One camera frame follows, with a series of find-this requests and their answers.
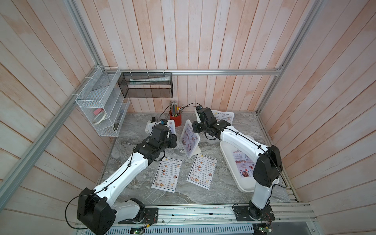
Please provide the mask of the Dim Sum Inn menu front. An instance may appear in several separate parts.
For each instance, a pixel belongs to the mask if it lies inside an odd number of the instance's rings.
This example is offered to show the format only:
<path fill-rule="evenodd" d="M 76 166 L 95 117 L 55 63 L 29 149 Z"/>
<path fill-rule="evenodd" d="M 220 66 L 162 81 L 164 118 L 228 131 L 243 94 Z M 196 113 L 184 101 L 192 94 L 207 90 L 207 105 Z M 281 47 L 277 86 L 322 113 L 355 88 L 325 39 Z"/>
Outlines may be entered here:
<path fill-rule="evenodd" d="M 192 165 L 187 182 L 209 190 L 216 164 L 217 159 L 198 154 Z"/>

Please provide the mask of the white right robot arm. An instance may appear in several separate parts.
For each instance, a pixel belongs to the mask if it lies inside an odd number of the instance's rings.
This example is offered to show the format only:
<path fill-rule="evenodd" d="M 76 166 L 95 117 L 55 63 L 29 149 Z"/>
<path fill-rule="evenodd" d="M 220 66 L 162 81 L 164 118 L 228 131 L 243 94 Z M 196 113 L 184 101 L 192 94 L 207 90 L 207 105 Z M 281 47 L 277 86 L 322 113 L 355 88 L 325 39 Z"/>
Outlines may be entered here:
<path fill-rule="evenodd" d="M 194 133 L 204 133 L 214 140 L 227 142 L 256 163 L 253 171 L 256 186 L 249 206 L 255 212 L 262 211 L 268 205 L 272 187 L 277 184 L 283 171 L 279 149 L 274 145 L 267 147 L 253 141 L 229 122 L 217 120 L 208 107 L 199 105 L 195 108 L 195 113 L 197 120 L 193 122 Z"/>

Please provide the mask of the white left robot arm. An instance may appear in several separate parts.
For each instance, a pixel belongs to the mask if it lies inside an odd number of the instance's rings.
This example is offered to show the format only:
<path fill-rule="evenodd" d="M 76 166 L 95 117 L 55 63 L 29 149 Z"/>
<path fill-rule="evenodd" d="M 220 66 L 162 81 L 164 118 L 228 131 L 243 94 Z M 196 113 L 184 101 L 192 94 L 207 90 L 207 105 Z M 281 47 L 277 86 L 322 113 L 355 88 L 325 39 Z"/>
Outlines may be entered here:
<path fill-rule="evenodd" d="M 158 124 L 150 136 L 137 144 L 128 160 L 103 183 L 85 188 L 77 197 L 77 219 L 96 235 L 104 235 L 113 226 L 125 222 L 145 223 L 145 205 L 131 198 L 116 202 L 128 184 L 151 163 L 161 160 L 160 154 L 176 148 L 177 136 L 168 126 Z"/>

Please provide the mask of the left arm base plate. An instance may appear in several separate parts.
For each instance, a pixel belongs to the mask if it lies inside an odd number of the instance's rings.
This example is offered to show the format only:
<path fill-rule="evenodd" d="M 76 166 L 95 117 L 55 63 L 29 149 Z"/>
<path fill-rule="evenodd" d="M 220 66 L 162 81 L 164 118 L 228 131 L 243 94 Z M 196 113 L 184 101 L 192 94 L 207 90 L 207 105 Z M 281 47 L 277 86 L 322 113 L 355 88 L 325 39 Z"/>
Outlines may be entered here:
<path fill-rule="evenodd" d="M 125 219 L 118 224 L 135 224 L 135 225 L 147 225 L 147 224 L 154 224 L 157 223 L 158 221 L 158 214 L 159 214 L 159 209 L 157 207 L 154 208 L 141 208 L 136 215 L 136 217 L 131 218 L 131 219 Z"/>

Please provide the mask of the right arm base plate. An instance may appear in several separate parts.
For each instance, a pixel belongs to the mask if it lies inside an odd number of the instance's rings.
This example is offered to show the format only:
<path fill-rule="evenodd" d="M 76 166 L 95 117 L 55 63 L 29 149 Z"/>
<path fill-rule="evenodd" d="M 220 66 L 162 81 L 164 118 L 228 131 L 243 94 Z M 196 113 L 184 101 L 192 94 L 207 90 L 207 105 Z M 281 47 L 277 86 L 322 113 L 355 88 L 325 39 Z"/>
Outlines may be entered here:
<path fill-rule="evenodd" d="M 234 204 L 232 210 L 235 213 L 237 221 L 273 221 L 275 215 L 270 205 L 267 205 L 264 209 L 259 209 L 255 206 L 240 206 Z"/>

